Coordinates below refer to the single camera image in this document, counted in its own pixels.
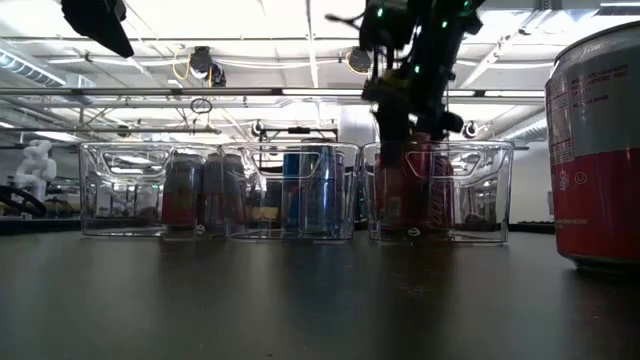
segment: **blue can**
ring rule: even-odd
[[[295,230],[300,224],[300,154],[284,154],[282,177],[282,228]]]

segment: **white humanoid robot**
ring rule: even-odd
[[[16,170],[15,183],[18,188],[29,192],[40,202],[45,200],[47,181],[56,177],[57,166],[49,159],[51,142],[48,140],[31,140],[24,148],[24,159]]]

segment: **ceiling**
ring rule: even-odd
[[[324,16],[327,13],[343,17],[357,15],[362,12],[364,1],[311,0],[309,3],[307,9],[302,0],[126,0],[128,13],[123,27],[135,50],[134,61],[127,62],[77,35],[64,20],[59,1],[1,0],[0,39],[9,47],[5,50],[24,54],[47,71],[60,76],[80,74],[97,87],[206,87],[193,76],[181,80],[187,70],[185,65],[178,64],[174,69],[170,63],[176,59],[185,62],[194,46],[210,46],[212,57],[224,68],[227,87],[361,88],[366,75],[352,72],[340,61],[357,45],[357,31],[330,23]],[[536,8],[535,3],[551,4],[555,10]],[[543,90],[554,57],[564,47],[598,30],[640,19],[634,11],[604,16],[602,9],[600,1],[592,0],[487,0],[480,9],[484,27],[463,41],[454,67],[457,77],[450,89]],[[612,11],[607,14],[617,15]],[[525,30],[525,35],[519,35],[519,30]],[[86,54],[91,62],[84,60]],[[478,65],[491,58],[491,54],[498,56],[491,59],[488,66]],[[0,87],[34,86],[35,83],[0,69]],[[110,99],[111,103],[126,100]],[[79,124],[77,108],[49,109],[40,98],[20,100],[67,118],[69,124]],[[108,109],[102,114],[99,114],[102,109],[87,109],[85,116],[98,115],[98,123],[107,126],[126,123],[175,127],[182,126],[183,115],[190,113],[188,108],[185,114],[174,108],[159,108],[153,100],[177,101],[144,97],[141,103],[156,105]],[[214,103],[224,100],[233,105],[242,103],[243,99],[211,100]],[[253,107],[253,102],[249,103],[248,108],[230,105],[198,116],[197,126],[209,123],[222,130],[222,135],[207,135],[203,141],[247,138],[248,124],[255,119],[263,119],[269,126],[334,127],[340,118],[340,106],[344,105],[326,99],[293,102],[282,108]],[[451,111],[465,120],[491,124],[481,137],[508,131],[543,108],[539,95],[522,103],[517,99],[487,103],[457,99],[450,104]]]

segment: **wall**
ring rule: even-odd
[[[551,221],[547,193],[551,191],[549,148],[546,142],[529,143],[529,150],[516,151],[511,181],[509,222]]]

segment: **silver can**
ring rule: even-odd
[[[224,232],[224,204],[222,191],[222,156],[211,154],[204,164],[202,185],[202,223],[210,235]]]

